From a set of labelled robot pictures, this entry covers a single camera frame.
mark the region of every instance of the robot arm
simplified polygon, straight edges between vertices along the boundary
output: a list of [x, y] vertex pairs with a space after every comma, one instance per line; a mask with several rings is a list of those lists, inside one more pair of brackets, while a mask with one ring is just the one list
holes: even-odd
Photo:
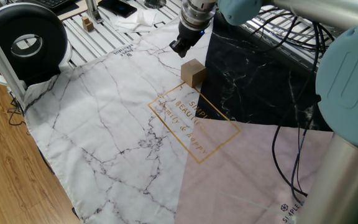
[[204, 34], [217, 7], [228, 23], [239, 26], [268, 4], [342, 30], [358, 25], [358, 0], [183, 0], [179, 36], [170, 46], [184, 57]]

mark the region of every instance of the black marble pattern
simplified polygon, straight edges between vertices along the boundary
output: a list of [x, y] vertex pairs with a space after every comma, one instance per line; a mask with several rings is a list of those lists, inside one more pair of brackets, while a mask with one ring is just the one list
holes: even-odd
[[[255, 48], [242, 28], [230, 26], [217, 15], [206, 57], [208, 75], [201, 93], [231, 120], [278, 125], [310, 72], [296, 73], [269, 54], [251, 50]], [[283, 126], [307, 126], [318, 101], [314, 84], [313, 78]], [[210, 118], [223, 119], [202, 97], [198, 104]], [[330, 131], [318, 108], [311, 129]]]

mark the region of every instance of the small wooden block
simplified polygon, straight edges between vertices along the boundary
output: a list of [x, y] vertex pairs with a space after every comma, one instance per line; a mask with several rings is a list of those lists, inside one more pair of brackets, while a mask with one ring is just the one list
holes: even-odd
[[90, 23], [90, 19], [88, 17], [86, 17], [86, 16], [83, 16], [82, 17], [82, 24], [88, 24], [88, 23]]
[[91, 32], [94, 29], [93, 23], [86, 16], [82, 17], [82, 26], [84, 27], [84, 30], [88, 32]]
[[187, 85], [194, 87], [205, 80], [206, 67], [197, 61], [197, 59], [193, 59], [181, 65], [180, 78]]

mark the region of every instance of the white marble fabric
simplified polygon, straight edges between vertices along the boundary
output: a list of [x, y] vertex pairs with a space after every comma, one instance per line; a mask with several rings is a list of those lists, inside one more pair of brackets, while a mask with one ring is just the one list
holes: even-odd
[[[216, 153], [208, 152], [211, 156], [206, 159], [191, 157], [183, 147], [192, 141], [196, 149], [188, 150], [198, 149], [189, 134], [200, 139], [202, 133], [197, 135], [191, 123], [184, 125], [186, 132], [174, 123], [177, 138], [162, 123], [181, 119], [167, 116], [163, 102], [170, 110], [178, 106], [179, 111], [172, 110], [177, 115], [184, 110], [180, 104], [191, 106], [195, 114], [197, 91], [186, 85], [170, 90], [182, 83], [183, 63], [193, 58], [205, 63], [211, 31], [212, 27], [206, 30], [181, 59], [168, 46], [178, 35], [177, 19], [97, 61], [28, 89], [25, 115], [30, 133], [83, 223], [279, 224], [291, 223], [297, 215], [288, 211], [275, 215], [221, 193], [272, 210], [280, 211], [284, 203], [296, 207], [273, 164], [275, 126], [237, 123], [240, 132]], [[209, 125], [212, 138], [232, 129], [228, 121]], [[298, 151], [297, 131], [282, 128], [278, 138], [277, 159], [287, 176]], [[300, 173], [300, 184], [307, 191], [330, 137], [331, 133], [317, 131], [308, 134], [307, 141], [314, 144], [302, 149]]]
[[29, 88], [30, 133], [83, 223], [173, 223], [187, 152], [147, 105], [182, 82], [183, 63], [205, 62], [211, 31], [182, 59], [168, 46], [176, 19]]

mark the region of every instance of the black cable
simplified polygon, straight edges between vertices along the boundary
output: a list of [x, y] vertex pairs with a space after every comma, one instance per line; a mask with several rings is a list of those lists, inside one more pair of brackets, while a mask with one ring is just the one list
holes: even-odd
[[276, 153], [275, 153], [275, 143], [276, 143], [276, 140], [277, 140], [277, 136], [278, 136], [278, 133], [280, 132], [280, 128], [282, 127], [283, 125], [283, 122], [285, 121], [285, 118], [288, 116], [289, 112], [291, 111], [291, 109], [298, 103], [299, 99], [301, 98], [303, 92], [306, 90], [306, 87], [308, 86], [311, 78], [314, 76], [314, 72], [316, 71], [316, 68], [317, 68], [317, 63], [318, 63], [318, 57], [319, 57], [319, 38], [318, 38], [318, 29], [317, 29], [317, 24], [315, 22], [313, 22], [313, 27], [314, 27], [314, 34], [316, 36], [316, 45], [318, 46], [316, 48], [316, 55], [314, 56], [314, 63], [313, 63], [313, 67], [311, 69], [311, 73], [307, 79], [307, 81], [305, 82], [305, 84], [303, 85], [303, 88], [302, 90], [300, 91], [299, 95], [297, 96], [297, 98], [295, 99], [295, 101], [293, 102], [293, 104], [291, 105], [291, 107], [289, 107], [287, 109], [287, 111], [285, 112], [283, 118], [281, 119], [279, 125], [277, 126], [277, 129], [276, 129], [276, 132], [274, 134], [274, 137], [273, 137], [273, 142], [272, 142], [272, 155], [273, 155], [273, 161], [274, 161], [274, 164], [277, 168], [277, 171], [278, 173], [281, 175], [281, 177], [283, 178], [283, 180], [291, 187], [291, 190], [292, 191], [296, 191], [304, 196], [308, 196], [308, 194], [304, 193], [303, 191], [297, 189], [296, 187], [293, 186], [293, 184], [291, 184], [288, 179], [285, 177], [285, 175], [283, 174], [283, 172], [281, 171], [281, 168], [280, 166], [278, 165], [278, 162], [277, 162], [277, 157], [276, 157]]
[[[299, 137], [300, 137], [300, 126], [298, 126], [298, 155], [296, 156], [296, 160], [295, 160], [295, 165], [293, 166], [293, 170], [292, 170], [292, 176], [291, 176], [291, 184], [293, 186], [294, 184], [294, 178], [295, 178], [295, 172], [296, 172], [296, 181], [298, 182], [298, 186], [299, 186], [299, 189], [302, 191], [302, 188], [301, 188], [301, 185], [299, 183], [299, 164], [300, 164], [300, 159], [301, 159], [301, 150], [302, 150], [302, 147], [303, 147], [303, 143], [304, 143], [304, 140], [305, 140], [305, 136], [306, 136], [306, 132], [308, 131], [308, 129], [310, 128], [310, 125], [311, 125], [311, 122], [313, 121], [314, 119], [314, 115], [315, 115], [315, 111], [316, 111], [316, 107], [317, 105], [314, 104], [313, 105], [313, 112], [311, 114], [311, 117], [305, 127], [305, 130], [303, 131], [303, 135], [302, 135], [302, 142], [300, 142], [299, 140]], [[298, 199], [298, 197], [296, 196], [295, 194], [295, 191], [294, 190], [291, 190], [292, 191], [292, 195], [293, 197], [295, 198], [295, 200], [300, 203], [301, 205], [303, 205], [303, 202], [301, 202], [301, 200]]]
[[298, 20], [298, 16], [295, 16], [292, 20], [292, 24], [287, 32], [287, 34], [285, 35], [285, 37], [280, 41], [280, 43], [278, 43], [276, 46], [272, 47], [272, 48], [269, 48], [267, 50], [254, 50], [256, 52], [262, 52], [262, 53], [266, 53], [266, 52], [269, 52], [271, 50], [274, 50], [274, 49], [277, 49], [279, 48], [279, 46], [283, 45], [285, 43], [285, 41], [287, 41], [288, 37], [290, 36], [290, 33], [292, 31], [292, 29], [295, 27], [295, 23], [296, 21]]
[[318, 28], [318, 32], [319, 32], [320, 38], [321, 38], [321, 46], [323, 48], [323, 53], [325, 53], [327, 51], [327, 48], [326, 48], [326, 42], [324, 41], [324, 34], [323, 34], [323, 30], [322, 30], [322, 25], [318, 24], [317, 28]]
[[273, 8], [273, 9], [269, 9], [269, 10], [266, 10], [266, 11], [260, 12], [260, 13], [258, 13], [258, 15], [263, 15], [263, 14], [265, 14], [265, 13], [268, 13], [268, 12], [273, 12], [273, 11], [278, 11], [278, 10], [282, 10], [282, 9], [279, 9], [279, 8]]
[[[300, 136], [301, 136], [301, 126], [298, 125], [298, 154], [301, 154], [301, 142], [300, 142]], [[299, 183], [299, 164], [300, 164], [300, 157], [298, 161], [298, 167], [296, 168], [296, 182], [298, 183], [299, 190], [302, 190], [301, 184]]]
[[283, 16], [290, 16], [292, 15], [292, 13], [284, 13], [284, 14], [279, 14], [276, 16], [271, 17], [270, 19], [266, 20], [265, 23], [263, 25], [261, 25], [258, 29], [256, 29], [255, 31], [253, 31], [250, 35], [248, 35], [248, 37], [256, 34], [259, 30], [261, 30], [262, 28], [264, 28], [267, 24], [271, 23], [273, 20], [279, 18], [279, 17], [283, 17]]
[[20, 122], [19, 124], [14, 124], [14, 123], [12, 123], [13, 115], [14, 115], [14, 114], [21, 114], [21, 113], [16, 113], [17, 111], [18, 111], [18, 109], [15, 109], [13, 112], [12, 112], [12, 111], [9, 111], [9, 110], [7, 111], [8, 113], [12, 113], [12, 114], [11, 114], [11, 117], [9, 118], [9, 124], [12, 125], [12, 126], [19, 126], [19, 125], [25, 124], [24, 121]]
[[333, 37], [333, 35], [324, 27], [324, 26], [321, 26], [321, 29], [328, 35], [328, 37], [334, 41], [335, 38]]

